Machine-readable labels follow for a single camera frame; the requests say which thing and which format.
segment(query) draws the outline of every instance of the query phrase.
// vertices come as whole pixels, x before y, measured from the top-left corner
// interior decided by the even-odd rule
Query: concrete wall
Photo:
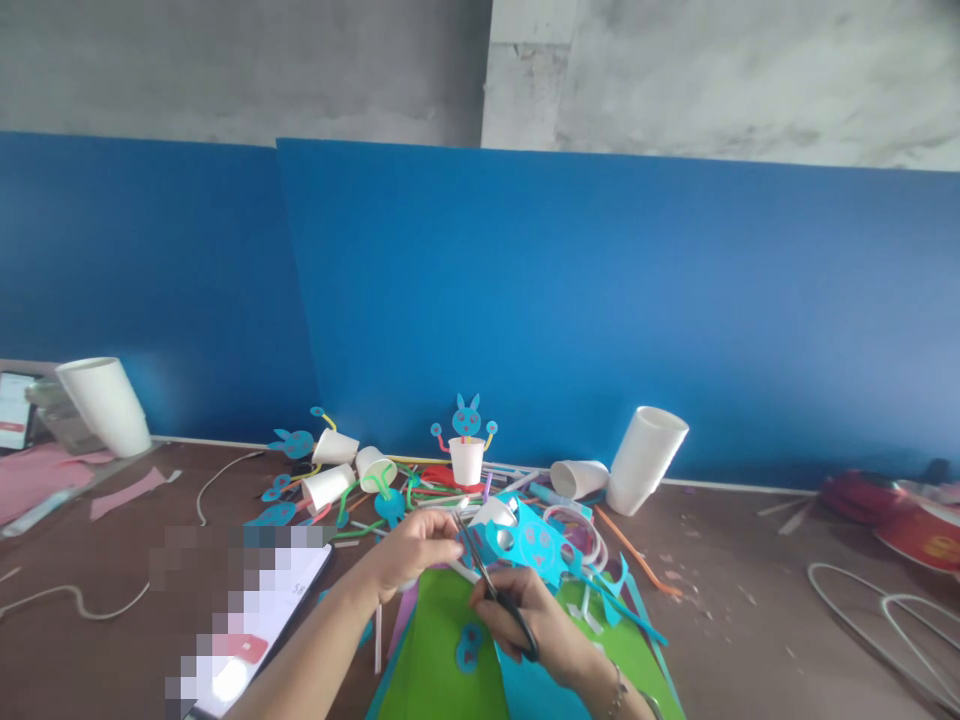
[[[483,145],[960,170],[960,2],[496,0]]]
[[[476,146],[491,0],[5,0],[0,130]]]

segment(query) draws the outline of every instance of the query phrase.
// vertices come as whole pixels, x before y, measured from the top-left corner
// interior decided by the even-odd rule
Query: stacked paper cups
[[[58,366],[57,376],[87,426],[117,457],[150,449],[146,416],[120,360],[77,360]]]

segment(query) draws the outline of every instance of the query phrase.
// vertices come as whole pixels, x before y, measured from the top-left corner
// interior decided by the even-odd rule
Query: red container
[[[874,533],[901,555],[942,572],[960,570],[960,512],[917,498]]]

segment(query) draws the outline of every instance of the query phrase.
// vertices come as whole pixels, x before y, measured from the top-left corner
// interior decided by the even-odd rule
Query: right hand
[[[490,575],[498,592],[507,593],[520,609],[540,646],[540,663],[562,687],[575,687],[585,660],[599,651],[580,632],[543,584],[527,567],[500,570]],[[481,579],[470,596],[470,607],[483,620],[503,651],[520,662],[519,647],[526,639],[517,621],[493,600],[486,600],[486,583]]]

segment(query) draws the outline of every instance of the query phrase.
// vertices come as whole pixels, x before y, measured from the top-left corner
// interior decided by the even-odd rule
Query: wooden table
[[[181,658],[198,654],[197,636],[214,630],[228,591],[243,587],[257,567],[236,531],[262,509],[259,496],[289,461],[279,453],[247,460],[204,494],[207,528],[198,528],[196,496],[241,448],[171,443],[132,464],[61,509],[22,538],[0,543],[0,605],[60,584],[76,584],[88,608],[125,605],[149,578],[151,590],[129,612],[107,622],[82,620],[66,594],[49,596],[0,619],[0,690],[5,718],[164,717],[179,687]],[[89,520],[93,496],[107,495],[156,466],[183,475],[173,484]],[[689,599],[653,589],[631,562],[654,625],[670,640],[665,654],[687,716],[700,718],[939,717],[828,614],[806,578],[814,561],[851,570],[889,591],[929,596],[960,611],[960,585],[895,556],[864,528],[816,510],[789,537],[777,536],[786,517],[755,511],[782,496],[662,487],[633,518],[613,516],[660,573],[677,573]],[[356,513],[374,519],[371,503]],[[601,524],[613,552],[620,547]],[[334,554],[319,587],[329,587],[373,542]],[[845,605],[866,608],[869,597],[824,577]],[[389,642],[399,602],[384,612]],[[893,644],[874,614],[857,618]],[[960,635],[960,628],[950,628]],[[960,677],[960,662],[945,662]],[[358,654],[330,717],[364,716],[373,693],[373,643]]]

